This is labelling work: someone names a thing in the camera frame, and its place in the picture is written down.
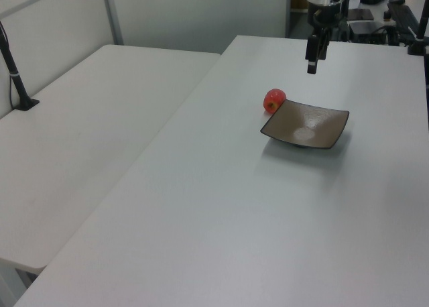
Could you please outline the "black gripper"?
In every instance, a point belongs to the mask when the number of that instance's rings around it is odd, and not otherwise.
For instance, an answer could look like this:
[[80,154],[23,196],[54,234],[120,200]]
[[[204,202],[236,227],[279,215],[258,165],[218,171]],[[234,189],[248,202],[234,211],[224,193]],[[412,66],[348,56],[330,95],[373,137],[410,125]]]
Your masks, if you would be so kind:
[[322,29],[318,36],[310,36],[306,45],[305,59],[308,61],[307,73],[316,74],[318,59],[325,60],[329,45],[329,29],[339,22],[339,4],[308,4],[308,23],[314,29]]

